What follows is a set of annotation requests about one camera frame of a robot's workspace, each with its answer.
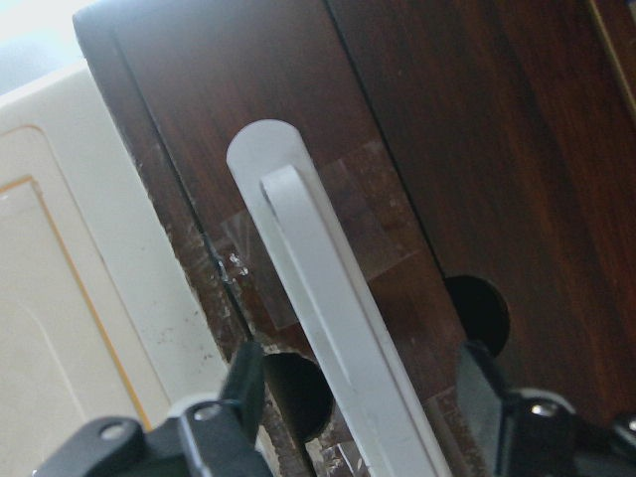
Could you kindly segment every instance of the white plastic bar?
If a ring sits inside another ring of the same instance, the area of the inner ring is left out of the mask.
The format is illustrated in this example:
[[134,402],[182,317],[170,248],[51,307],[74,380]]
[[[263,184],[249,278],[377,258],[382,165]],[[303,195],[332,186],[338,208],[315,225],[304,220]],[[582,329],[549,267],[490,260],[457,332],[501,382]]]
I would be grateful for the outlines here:
[[372,475],[450,476],[298,131],[253,123],[228,164]]

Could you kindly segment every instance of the metal bolt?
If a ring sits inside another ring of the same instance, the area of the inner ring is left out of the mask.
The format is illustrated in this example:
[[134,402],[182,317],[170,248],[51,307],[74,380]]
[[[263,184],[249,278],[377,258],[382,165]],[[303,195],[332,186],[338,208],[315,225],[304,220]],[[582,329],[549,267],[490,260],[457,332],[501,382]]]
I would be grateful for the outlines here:
[[554,417],[558,412],[558,405],[554,402],[541,402],[539,404],[533,404],[530,408],[530,412],[541,417]]
[[202,407],[197,409],[194,414],[195,420],[209,420],[219,413],[220,406],[217,404],[209,405],[208,407]]
[[124,425],[121,422],[116,422],[102,429],[99,433],[99,437],[103,440],[115,440],[121,437],[125,431],[126,428]]

